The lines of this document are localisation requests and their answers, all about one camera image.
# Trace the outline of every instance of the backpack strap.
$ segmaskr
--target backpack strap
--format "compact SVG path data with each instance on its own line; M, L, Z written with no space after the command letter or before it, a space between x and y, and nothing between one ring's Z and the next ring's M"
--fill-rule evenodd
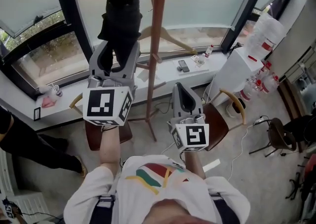
M236 213L227 205L220 193L210 193L209 195L215 203L223 224L240 224Z
M101 195L95 205L90 224L111 224L115 195Z

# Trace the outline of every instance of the white marker cube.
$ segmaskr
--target white marker cube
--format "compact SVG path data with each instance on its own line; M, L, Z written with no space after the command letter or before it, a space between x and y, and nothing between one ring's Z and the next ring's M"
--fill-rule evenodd
M84 90L83 119L97 126L123 126L133 96L127 86L96 87Z
M208 129L208 124L176 124L171 134L180 152L199 151L208 146Z

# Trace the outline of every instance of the white t-shirt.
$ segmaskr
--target white t-shirt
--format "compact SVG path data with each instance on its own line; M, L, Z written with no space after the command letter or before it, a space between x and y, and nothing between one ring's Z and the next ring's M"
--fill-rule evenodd
M90 172L64 210L67 224L88 224L98 197L107 194L114 181L111 171L98 167ZM240 224L249 216L248 200L223 177L205 180L165 155L130 157L117 182L112 224L141 224L151 207L173 199L192 216L221 224L209 193L220 193L236 213Z

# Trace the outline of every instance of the windowsill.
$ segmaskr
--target windowsill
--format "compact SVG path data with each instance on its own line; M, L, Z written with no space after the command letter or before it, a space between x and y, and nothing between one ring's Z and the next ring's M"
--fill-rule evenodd
M226 59L227 57L221 52L213 53L210 58L205 60L205 63L208 66L208 71L187 73L182 75L178 74L178 71L176 70L173 64L173 60L175 59L164 60L161 64L157 64L155 85L160 84L164 81L166 82L166 85L155 90L153 97L156 98L166 94L170 94L172 92L174 84L178 81L182 82L183 84L186 84L189 87L195 87L210 82L211 77L222 68L222 66L226 62ZM147 99L148 80L144 82L138 77L140 73L145 74L146 72L147 70L136 68L135 85L137 85L138 88L136 89L135 100L133 102L134 104L145 101ZM55 106L41 109L41 118L49 119L53 114L60 112L75 112L70 111L72 109L69 108L69 104L73 101L73 99L76 96L78 96L80 93L82 93L84 89L87 88L87 84L87 79L85 79L61 88L63 96L56 102ZM34 108L41 106L44 97L45 95L37 99ZM80 109L82 108L82 101L79 101L77 103L77 107L79 107Z

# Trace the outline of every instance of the wooden pole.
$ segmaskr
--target wooden pole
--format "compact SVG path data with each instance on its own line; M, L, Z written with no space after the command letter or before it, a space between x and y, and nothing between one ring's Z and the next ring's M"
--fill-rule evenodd
M149 59L149 81L148 81L147 110L146 110L146 119L147 119L146 122L149 123L149 127L150 127L152 133L153 133L153 131L152 131L152 127L150 125L149 120L151 117L155 74L156 74L156 64L157 64L157 61L153 57L153 54L158 55L164 1L165 0L154 0L154 6L153 6L151 49L150 49L151 56Z

